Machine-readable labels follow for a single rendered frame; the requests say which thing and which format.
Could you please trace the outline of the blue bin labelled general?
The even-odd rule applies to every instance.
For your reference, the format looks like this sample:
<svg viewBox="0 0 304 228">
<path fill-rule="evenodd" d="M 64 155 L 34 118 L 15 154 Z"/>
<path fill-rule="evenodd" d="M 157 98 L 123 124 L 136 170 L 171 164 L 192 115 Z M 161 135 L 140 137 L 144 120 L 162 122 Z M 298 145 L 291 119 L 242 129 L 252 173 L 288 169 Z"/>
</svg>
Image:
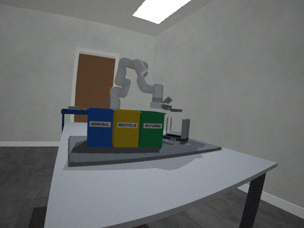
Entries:
<svg viewBox="0 0 304 228">
<path fill-rule="evenodd" d="M 87 147 L 112 147 L 112 109 L 87 108 Z"/>
</svg>

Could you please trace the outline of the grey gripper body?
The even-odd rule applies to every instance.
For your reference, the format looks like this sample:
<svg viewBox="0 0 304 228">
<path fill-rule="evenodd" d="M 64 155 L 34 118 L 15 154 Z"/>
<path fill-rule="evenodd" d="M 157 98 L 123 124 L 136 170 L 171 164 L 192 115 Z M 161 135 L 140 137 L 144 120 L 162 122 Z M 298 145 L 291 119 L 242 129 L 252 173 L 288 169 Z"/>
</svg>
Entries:
<svg viewBox="0 0 304 228">
<path fill-rule="evenodd" d="M 162 105 L 168 105 L 160 102 L 151 102 L 151 108 L 163 109 Z"/>
</svg>

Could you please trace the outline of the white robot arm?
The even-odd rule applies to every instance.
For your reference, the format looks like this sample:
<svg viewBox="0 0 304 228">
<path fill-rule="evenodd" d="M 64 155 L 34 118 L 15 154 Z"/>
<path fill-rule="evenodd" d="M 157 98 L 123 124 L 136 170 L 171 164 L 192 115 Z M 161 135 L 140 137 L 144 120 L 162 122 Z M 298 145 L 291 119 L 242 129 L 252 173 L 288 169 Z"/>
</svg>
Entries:
<svg viewBox="0 0 304 228">
<path fill-rule="evenodd" d="M 134 69 L 138 75 L 137 85 L 143 93 L 152 94 L 152 102 L 160 102 L 169 104 L 172 99 L 167 97 L 163 101 L 163 84 L 147 83 L 144 77 L 147 76 L 148 63 L 141 59 L 131 59 L 128 57 L 123 57 L 118 63 L 118 70 L 114 83 L 122 87 L 112 87 L 110 89 L 110 109 L 120 109 L 120 97 L 124 98 L 127 96 L 129 87 L 131 84 L 130 78 L 126 77 L 126 67 Z"/>
</svg>

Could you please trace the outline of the yellow recycle bin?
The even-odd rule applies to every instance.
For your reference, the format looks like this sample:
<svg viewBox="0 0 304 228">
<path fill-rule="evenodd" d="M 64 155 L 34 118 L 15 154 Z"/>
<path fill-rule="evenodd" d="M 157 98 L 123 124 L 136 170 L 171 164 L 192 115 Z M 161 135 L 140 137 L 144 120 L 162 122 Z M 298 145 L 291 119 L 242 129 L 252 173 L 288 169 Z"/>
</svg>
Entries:
<svg viewBox="0 0 304 228">
<path fill-rule="evenodd" d="M 112 142 L 114 147 L 138 147 L 140 113 L 135 110 L 113 109 Z"/>
</svg>

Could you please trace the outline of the green open-top bin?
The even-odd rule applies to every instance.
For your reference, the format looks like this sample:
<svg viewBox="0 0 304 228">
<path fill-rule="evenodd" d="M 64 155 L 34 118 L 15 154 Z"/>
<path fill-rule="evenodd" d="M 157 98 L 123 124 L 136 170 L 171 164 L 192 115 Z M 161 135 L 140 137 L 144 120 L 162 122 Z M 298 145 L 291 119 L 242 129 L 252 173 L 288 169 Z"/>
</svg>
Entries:
<svg viewBox="0 0 304 228">
<path fill-rule="evenodd" d="M 139 141 L 140 147 L 162 147 L 164 115 L 155 111 L 139 111 Z"/>
</svg>

